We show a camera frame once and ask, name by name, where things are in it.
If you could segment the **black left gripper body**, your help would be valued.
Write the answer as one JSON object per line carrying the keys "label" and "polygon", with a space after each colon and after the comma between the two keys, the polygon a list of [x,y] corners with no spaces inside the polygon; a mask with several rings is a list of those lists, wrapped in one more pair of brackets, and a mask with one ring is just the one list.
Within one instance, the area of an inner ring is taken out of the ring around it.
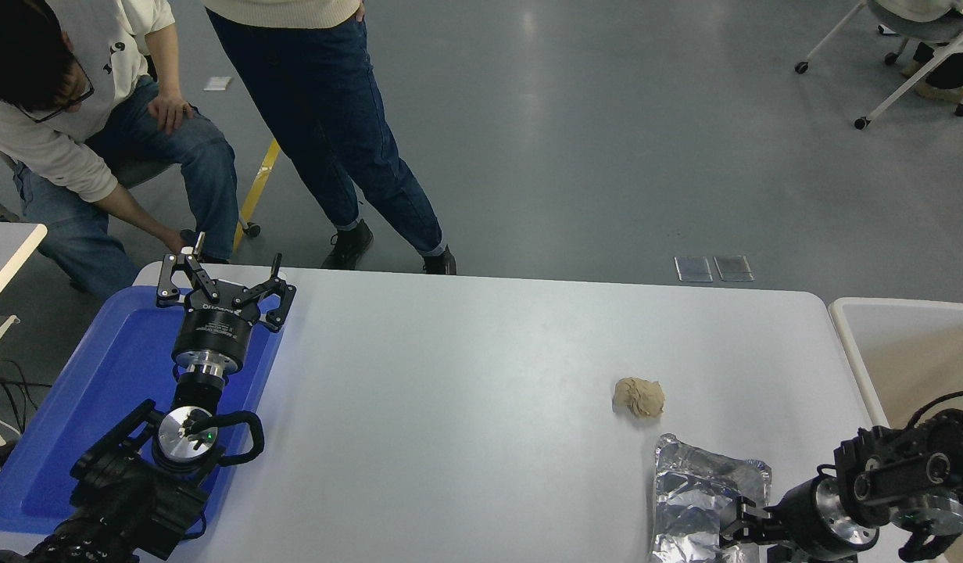
{"label": "black left gripper body", "polygon": [[172,349],[175,364],[188,367],[206,361],[221,367],[245,364],[252,328],[259,320],[256,300],[246,299],[245,286],[217,282],[218,300],[193,289],[184,297],[185,316]]}

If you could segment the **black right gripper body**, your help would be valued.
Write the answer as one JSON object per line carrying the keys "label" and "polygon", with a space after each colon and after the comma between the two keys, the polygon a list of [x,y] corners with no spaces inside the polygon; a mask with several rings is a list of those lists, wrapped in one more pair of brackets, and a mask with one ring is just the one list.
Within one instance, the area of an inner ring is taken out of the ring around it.
{"label": "black right gripper body", "polygon": [[834,492],[834,479],[811,479],[790,489],[771,509],[784,529],[785,540],[767,551],[768,562],[828,562],[839,559],[835,536],[818,509],[821,494]]}

